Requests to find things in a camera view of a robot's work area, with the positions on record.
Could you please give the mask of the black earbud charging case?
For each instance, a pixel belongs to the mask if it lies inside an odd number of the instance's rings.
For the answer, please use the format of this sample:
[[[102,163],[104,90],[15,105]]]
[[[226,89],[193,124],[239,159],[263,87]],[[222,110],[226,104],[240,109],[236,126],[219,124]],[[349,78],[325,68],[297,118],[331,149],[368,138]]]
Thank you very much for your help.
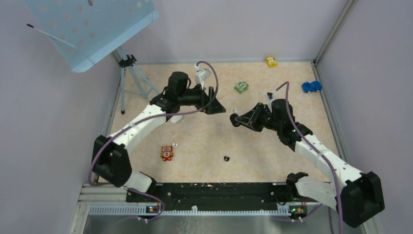
[[[239,115],[237,113],[233,113],[230,115],[229,119],[230,122],[232,124],[232,126],[234,127],[239,127],[241,124],[237,121],[237,118],[239,117]]]

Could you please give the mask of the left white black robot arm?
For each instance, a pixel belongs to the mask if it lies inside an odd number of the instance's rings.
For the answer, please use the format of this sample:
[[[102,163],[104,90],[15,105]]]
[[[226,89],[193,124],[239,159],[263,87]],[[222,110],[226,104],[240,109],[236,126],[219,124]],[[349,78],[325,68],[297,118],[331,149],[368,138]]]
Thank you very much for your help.
[[[217,88],[204,88],[211,75],[207,69],[195,73],[195,86],[184,72],[173,72],[163,92],[155,96],[145,109],[119,131],[110,136],[98,136],[94,142],[92,172],[115,187],[137,190],[144,201],[156,196],[156,181],[132,168],[129,154],[154,129],[178,116],[182,106],[194,106],[196,112],[207,115],[226,112],[216,99]]]

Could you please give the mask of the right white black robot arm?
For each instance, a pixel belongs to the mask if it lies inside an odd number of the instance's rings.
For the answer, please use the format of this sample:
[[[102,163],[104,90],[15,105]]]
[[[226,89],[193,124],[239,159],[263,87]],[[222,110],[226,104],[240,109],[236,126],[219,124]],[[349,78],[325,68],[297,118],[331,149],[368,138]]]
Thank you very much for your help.
[[[254,132],[275,131],[282,144],[312,163],[330,183],[306,173],[290,174],[286,196],[298,201],[303,196],[335,210],[348,226],[356,228],[384,211],[381,180],[374,172],[364,173],[329,150],[305,125],[297,122],[293,107],[279,98],[268,104],[257,103],[249,112],[231,114],[234,127],[246,127]]]

